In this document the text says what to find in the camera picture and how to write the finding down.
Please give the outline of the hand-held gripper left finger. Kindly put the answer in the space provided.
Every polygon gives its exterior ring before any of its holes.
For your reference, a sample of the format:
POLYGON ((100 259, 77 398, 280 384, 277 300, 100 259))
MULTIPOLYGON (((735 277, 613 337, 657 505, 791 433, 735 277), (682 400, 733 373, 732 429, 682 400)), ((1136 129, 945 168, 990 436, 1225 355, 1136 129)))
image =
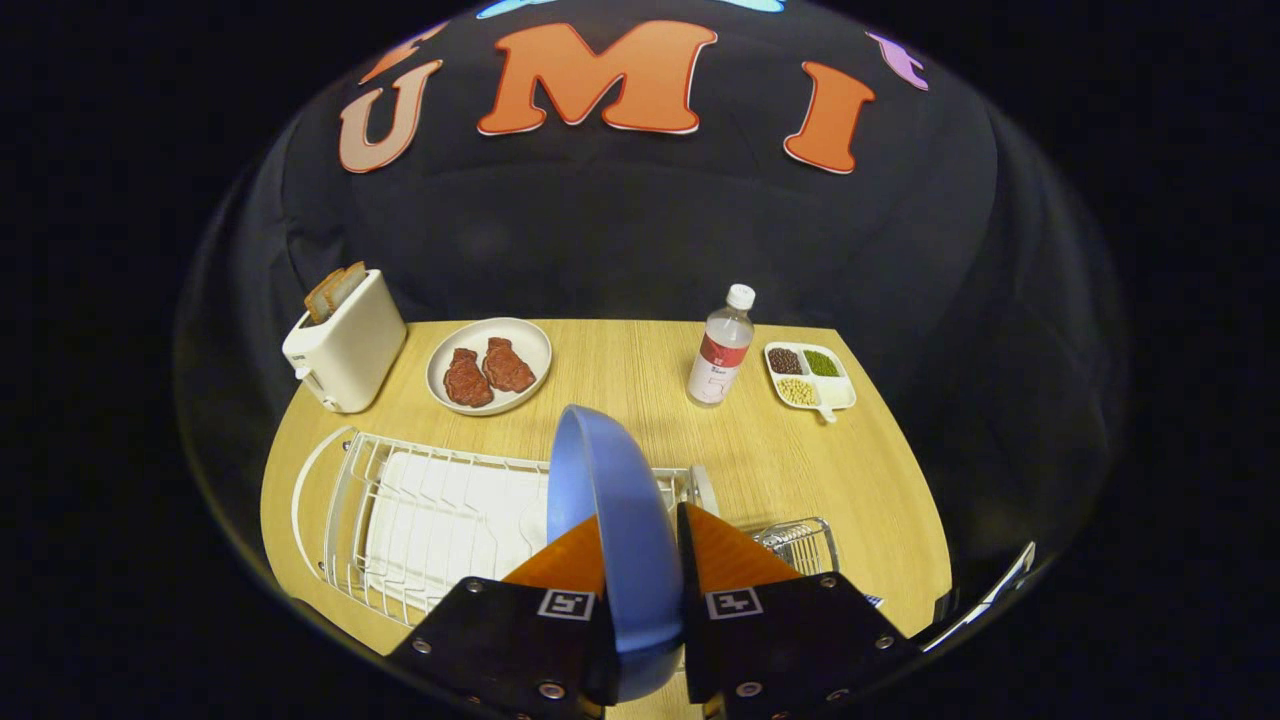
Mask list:
POLYGON ((620 655, 598 518, 500 580, 457 582, 387 661, 485 719, 603 719, 620 655))

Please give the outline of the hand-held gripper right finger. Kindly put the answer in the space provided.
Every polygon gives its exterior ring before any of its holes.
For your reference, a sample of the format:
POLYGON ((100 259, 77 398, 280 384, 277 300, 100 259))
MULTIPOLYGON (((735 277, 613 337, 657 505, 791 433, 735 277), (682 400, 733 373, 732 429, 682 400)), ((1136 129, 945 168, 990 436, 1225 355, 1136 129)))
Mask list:
POLYGON ((691 503, 676 527, 687 697, 704 719, 832 719, 922 661, 844 575, 803 575, 691 503))

